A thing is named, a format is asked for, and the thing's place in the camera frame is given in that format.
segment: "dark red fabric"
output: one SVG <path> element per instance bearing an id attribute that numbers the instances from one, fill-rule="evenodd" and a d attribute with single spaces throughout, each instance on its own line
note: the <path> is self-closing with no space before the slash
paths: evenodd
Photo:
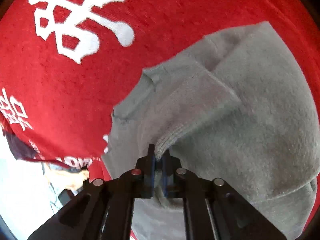
<path id="1" fill-rule="evenodd" d="M 142 68 L 224 28 L 269 21 L 299 63 L 320 113 L 320 33 L 299 0 L 125 0 L 93 6 L 95 14 L 129 24 L 134 41 L 123 47 L 112 31 L 87 19 L 78 27 L 96 33 L 100 47 L 81 64 L 57 53 L 55 33 L 46 41 L 36 35 L 37 7 L 46 3 L 15 0 L 0 22 L 0 86 L 23 103 L 33 129 L 11 127 L 21 140 L 36 144 L 45 159 L 81 165 L 90 158 L 91 179 L 110 178 L 100 160 L 107 146 L 102 136 L 111 129 L 113 106 L 132 90 Z M 69 14 L 55 8 L 53 16 L 63 23 Z M 41 25 L 47 24 L 42 19 Z M 65 47 L 78 42 L 62 37 Z"/>

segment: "white chinese character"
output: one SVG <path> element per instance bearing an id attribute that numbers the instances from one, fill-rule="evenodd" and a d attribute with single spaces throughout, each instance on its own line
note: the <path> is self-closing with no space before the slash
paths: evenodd
<path id="1" fill-rule="evenodd" d="M 84 0 L 82 5 L 77 5 L 68 0 L 28 0 L 28 2 L 30 4 L 36 4 L 38 2 L 48 3 L 45 10 L 37 8 L 35 11 L 36 34 L 44 40 L 47 40 L 48 36 L 52 32 L 55 32 L 58 53 L 73 59 L 78 64 L 81 63 L 81 59 L 84 56 L 96 53 L 100 45 L 99 38 L 95 33 L 76 27 L 77 24 L 87 18 L 111 30 L 122 46 L 130 46 L 133 42 L 134 32 L 127 23 L 110 21 L 91 12 L 92 6 L 102 8 L 107 3 L 124 2 L 124 0 Z M 71 11 L 63 23 L 54 22 L 53 10 L 57 5 Z M 48 20 L 46 27 L 40 26 L 40 18 L 46 18 Z M 76 48 L 70 49 L 63 47 L 62 35 L 69 35 L 79 39 Z"/>
<path id="2" fill-rule="evenodd" d="M 66 156 L 63 158 L 63 161 L 61 158 L 56 158 L 56 160 L 58 160 L 59 162 L 65 163 L 67 165 L 69 165 L 70 167 L 74 167 L 77 169 L 81 169 L 84 166 L 90 166 L 92 164 L 92 159 L 91 158 L 76 158 L 76 157 L 72 157 L 72 156 Z"/>
<path id="3" fill-rule="evenodd" d="M 4 117 L 9 121 L 10 124 L 18 123 L 21 125 L 22 130 L 24 131 L 26 127 L 33 129 L 32 126 L 23 118 L 28 118 L 26 111 L 24 110 L 23 104 L 15 99 L 13 96 L 10 97 L 10 102 L 7 97 L 5 89 L 2 89 L 2 96 L 0 96 L 0 112 Z"/>
<path id="4" fill-rule="evenodd" d="M 108 143 L 109 135 L 105 134 L 105 135 L 103 136 L 103 139 L 106 141 L 106 143 Z M 108 153 L 108 146 L 105 147 L 104 153 Z"/>

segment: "gray fabric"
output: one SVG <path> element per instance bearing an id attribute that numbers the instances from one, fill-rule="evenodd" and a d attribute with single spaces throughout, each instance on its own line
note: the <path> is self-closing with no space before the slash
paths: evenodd
<path id="1" fill-rule="evenodd" d="M 308 84 L 268 22 L 226 29 L 154 68 L 114 108 L 112 178 L 156 145 L 199 177 L 225 179 L 288 239 L 311 212 L 319 173 L 319 122 Z M 138 240 L 185 239 L 181 201 L 136 200 Z"/>

